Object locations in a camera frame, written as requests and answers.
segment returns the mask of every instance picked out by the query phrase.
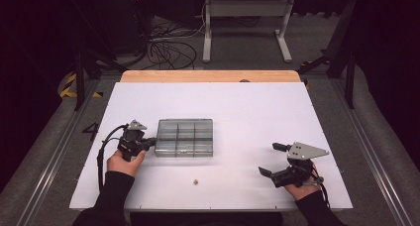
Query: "yellow tape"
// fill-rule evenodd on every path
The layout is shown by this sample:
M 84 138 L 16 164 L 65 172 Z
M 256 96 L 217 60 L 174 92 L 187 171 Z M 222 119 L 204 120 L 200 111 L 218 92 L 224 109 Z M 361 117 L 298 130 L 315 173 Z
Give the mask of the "yellow tape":
M 62 90 L 62 92 L 59 94 L 59 96 L 62 97 L 77 97 L 77 92 L 71 92 L 70 87 L 73 84 L 73 81 L 76 79 L 76 73 L 72 73 L 71 76 L 68 78 L 67 82 L 65 83 L 65 86 Z M 103 97 L 103 92 L 94 92 L 92 97 L 100 98 Z

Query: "white table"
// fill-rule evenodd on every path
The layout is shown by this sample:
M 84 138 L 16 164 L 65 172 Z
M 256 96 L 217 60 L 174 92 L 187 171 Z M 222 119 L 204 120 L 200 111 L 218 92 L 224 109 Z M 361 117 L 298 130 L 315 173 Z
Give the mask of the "white table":
M 84 209 L 95 203 L 99 193 L 96 156 L 101 141 L 114 128 L 136 119 L 148 127 L 145 137 L 154 137 L 158 120 L 166 118 L 213 119 L 214 157 L 163 159 L 151 149 L 126 201 L 128 211 L 293 209 L 295 204 L 285 189 L 275 188 L 260 175 L 259 167 L 275 172 L 288 166 L 286 153 L 275 151 L 271 144 L 297 141 L 331 153 L 301 82 L 120 82 L 70 208 Z M 105 159 L 117 144 L 107 145 Z M 325 177 L 331 207 L 352 208 L 333 154 L 313 162 Z

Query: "wire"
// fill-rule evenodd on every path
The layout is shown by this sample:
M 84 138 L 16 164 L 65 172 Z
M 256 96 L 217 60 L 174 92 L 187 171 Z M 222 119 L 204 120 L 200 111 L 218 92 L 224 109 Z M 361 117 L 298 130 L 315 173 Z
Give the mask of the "wire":
M 128 126 L 129 126 L 128 124 L 118 126 L 113 131 L 111 131 L 111 133 L 102 142 L 102 147 L 99 150 L 98 157 L 96 157 L 96 162 L 97 162 L 97 165 L 98 165 L 98 184 L 99 184 L 99 191 L 101 191 L 102 188 L 103 188 L 103 186 L 104 186 L 104 182 L 103 182 L 103 162 L 104 162 L 105 146 L 109 143 L 109 141 L 114 140 L 114 139 L 117 139 L 117 138 L 110 139 L 111 136 L 115 132 L 117 132 L 119 129 L 127 129 Z
M 160 37 L 158 37 L 158 38 L 154 38 L 153 39 L 153 41 L 160 41 L 160 40 L 169 40 L 169 39 L 176 39 L 176 38 L 191 38 L 191 37 L 194 37 L 194 36 L 196 36 L 198 33 L 202 33 L 202 34 L 204 34 L 203 32 L 201 32 L 201 30 L 205 27 L 205 25 L 206 25 L 206 22 L 205 22 L 205 20 L 204 20 L 204 8 L 205 8 L 205 6 L 206 6 L 206 3 L 204 2 L 203 3 L 203 6 L 201 7 L 201 26 L 200 26 L 200 28 L 198 28 L 197 30 L 177 30 L 178 28 L 182 28 L 182 27 L 175 27 L 174 29 L 172 29 L 172 30 L 170 30 L 169 28 L 170 28 L 170 26 L 173 24 L 173 23 L 169 23 L 169 22 L 166 22 L 166 23 L 161 23 L 161 24 L 159 24 L 158 26 L 160 26 L 160 25 L 162 25 L 162 24 L 169 24 L 169 26 L 167 27 L 167 29 L 166 29 L 166 32 L 163 32 L 162 34 L 160 34 Z M 182 35 L 180 35 L 180 36 L 173 36 L 172 34 L 175 34 L 175 33 L 180 33 L 180 32 L 187 32 L 187 33 L 185 33 L 185 34 L 182 34 Z
M 316 171 L 316 169 L 314 167 L 312 167 L 312 170 L 315 171 L 316 175 L 314 173 L 311 173 L 311 176 L 314 178 L 314 180 L 317 180 L 320 177 L 319 174 L 318 174 L 318 171 Z M 324 183 L 322 183 L 322 182 L 319 185 L 322 188 L 322 192 L 324 194 L 325 203 L 330 208 L 330 201 L 328 200 L 327 188 L 325 187 Z
M 191 52 L 192 56 L 183 53 L 178 47 L 187 47 Z M 180 62 L 181 58 L 187 59 L 188 63 L 178 66 L 175 63 Z M 195 48 L 189 44 L 174 41 L 150 41 L 150 47 L 148 51 L 148 59 L 152 65 L 145 66 L 141 69 L 147 69 L 158 65 L 158 69 L 162 69 L 162 65 L 167 63 L 168 68 L 171 69 L 182 69 L 192 66 L 194 68 L 194 61 L 197 58 L 197 52 Z

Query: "gray carpet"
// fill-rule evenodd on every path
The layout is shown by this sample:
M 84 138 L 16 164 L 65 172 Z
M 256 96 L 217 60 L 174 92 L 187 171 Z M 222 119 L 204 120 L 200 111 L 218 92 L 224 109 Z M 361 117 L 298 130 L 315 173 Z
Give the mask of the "gray carpet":
M 298 69 L 303 61 L 319 57 L 320 50 L 327 47 L 338 17 L 325 19 L 320 15 L 294 15 L 285 35 L 293 58 L 292 63 L 282 60 L 273 35 L 273 30 L 279 26 L 280 21 L 278 18 L 264 18 L 252 28 L 230 21 L 214 22 L 214 40 L 209 63 L 201 61 L 204 42 L 202 34 L 177 41 L 195 47 L 197 60 L 194 66 L 202 69 Z M 181 66 L 187 62 L 188 59 L 181 58 L 176 64 Z M 140 69 L 150 64 L 145 58 L 131 68 Z M 163 64 L 160 68 L 168 68 L 168 65 Z M 337 164 L 343 171 L 343 179 L 354 204 L 354 209 L 336 213 L 349 225 L 398 225 L 395 220 L 398 215 L 392 214 L 380 184 L 377 183 L 377 177 L 362 151 L 363 144 L 357 129 L 352 125 L 347 107 L 342 103 L 342 93 L 338 93 L 334 87 L 334 83 L 340 84 L 343 81 L 326 78 L 323 74 L 326 68 L 327 66 L 321 65 L 305 73 L 302 78 L 308 79 L 309 95 Z M 104 92 L 104 96 L 88 98 L 86 101 L 86 107 L 75 124 L 74 134 L 69 139 L 65 156 L 58 163 L 59 168 L 52 184 L 31 220 L 32 225 L 71 225 L 78 215 L 68 205 L 92 143 L 90 134 L 81 132 L 92 123 L 101 122 L 114 83 L 120 76 L 118 71 L 110 70 L 105 71 L 99 81 L 86 79 L 87 84 L 94 86 L 94 91 Z M 74 106 L 74 98 L 63 99 L 0 195 L 0 225 L 16 225 L 19 221 L 54 150 L 60 144 L 61 136 L 75 115 L 72 111 Z M 358 116 L 364 127 L 412 225 L 420 225 L 419 171 L 375 106 L 368 93 L 364 75 L 359 69 L 355 82 L 355 106 L 352 113 Z M 306 225 L 298 211 L 284 212 L 283 215 L 286 226 Z

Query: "human hand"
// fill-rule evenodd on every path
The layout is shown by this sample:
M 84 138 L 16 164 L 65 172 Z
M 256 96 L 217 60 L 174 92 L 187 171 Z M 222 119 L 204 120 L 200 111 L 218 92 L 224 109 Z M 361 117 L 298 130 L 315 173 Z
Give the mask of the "human hand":
M 107 170 L 118 171 L 135 177 L 137 169 L 142 164 L 145 156 L 146 151 L 143 150 L 139 152 L 135 159 L 133 159 L 131 162 L 127 162 L 123 159 L 123 152 L 117 150 L 115 154 L 107 160 Z
M 318 175 L 318 173 L 316 171 L 315 164 L 313 165 L 313 168 L 314 168 L 314 170 L 312 171 L 312 174 Z M 311 176 L 305 182 L 312 183 L 312 182 L 315 182 L 315 180 Z M 307 196 L 307 195 L 309 195 L 313 192 L 321 190 L 321 186 L 319 184 L 303 184 L 299 187 L 297 187 L 294 184 L 290 184 L 290 185 L 286 185 L 284 188 L 293 196 L 294 200 L 296 200 L 296 201 L 304 198 L 305 196 Z

